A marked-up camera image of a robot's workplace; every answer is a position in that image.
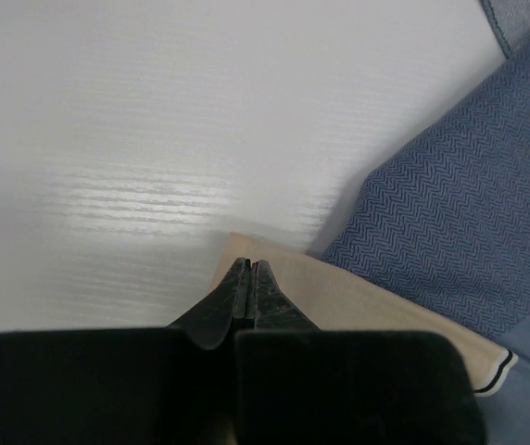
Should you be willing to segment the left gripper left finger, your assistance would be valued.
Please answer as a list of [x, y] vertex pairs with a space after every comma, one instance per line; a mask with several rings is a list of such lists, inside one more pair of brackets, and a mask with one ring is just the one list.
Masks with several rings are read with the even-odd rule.
[[183, 331], [201, 349], [218, 348], [245, 318], [250, 277], [251, 261], [237, 258], [218, 285], [167, 328]]

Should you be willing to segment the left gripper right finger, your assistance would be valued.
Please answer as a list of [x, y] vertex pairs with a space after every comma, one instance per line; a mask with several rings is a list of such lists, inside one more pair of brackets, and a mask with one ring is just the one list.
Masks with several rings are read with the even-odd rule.
[[318, 330], [279, 287], [267, 261], [251, 266], [245, 322], [252, 329]]

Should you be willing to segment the blue beige checked cloth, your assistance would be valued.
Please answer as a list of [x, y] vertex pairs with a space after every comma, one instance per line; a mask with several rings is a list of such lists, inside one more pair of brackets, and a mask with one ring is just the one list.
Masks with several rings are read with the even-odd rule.
[[530, 444], [530, 2], [487, 1], [508, 60], [363, 182], [319, 260], [232, 234], [322, 328], [426, 329], [461, 352], [492, 444]]

